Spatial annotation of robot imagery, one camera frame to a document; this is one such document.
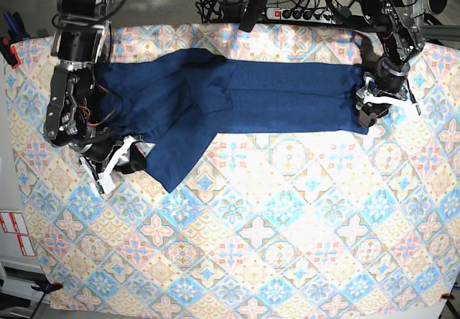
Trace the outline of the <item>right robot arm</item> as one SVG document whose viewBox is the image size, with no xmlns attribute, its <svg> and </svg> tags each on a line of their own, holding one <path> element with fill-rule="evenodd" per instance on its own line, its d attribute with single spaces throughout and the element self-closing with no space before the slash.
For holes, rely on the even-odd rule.
<svg viewBox="0 0 460 319">
<path fill-rule="evenodd" d="M 100 85 L 94 67 L 101 57 L 110 58 L 110 19 L 121 6 L 115 0 L 57 0 L 56 28 L 51 55 L 59 60 L 52 74 L 50 102 L 43 127 L 44 139 L 54 147 L 70 147 L 91 177 L 96 197 L 114 191 L 113 172 L 132 174 L 147 166 L 139 149 L 141 135 L 119 136 L 107 127 L 107 114 L 99 122 L 91 120 L 89 101 Z"/>
</svg>

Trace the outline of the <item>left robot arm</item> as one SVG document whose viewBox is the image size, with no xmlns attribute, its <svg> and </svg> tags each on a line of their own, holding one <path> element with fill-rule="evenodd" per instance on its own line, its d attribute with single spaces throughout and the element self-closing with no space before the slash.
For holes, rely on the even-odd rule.
<svg viewBox="0 0 460 319">
<path fill-rule="evenodd" d="M 364 74 L 364 85 L 356 92 L 359 123 L 369 128 L 399 106 L 420 114 L 410 89 L 410 59 L 419 54 L 425 40 L 418 35 L 409 6 L 401 0 L 324 0 L 340 27 L 374 32 L 383 53 L 371 73 Z"/>
</svg>

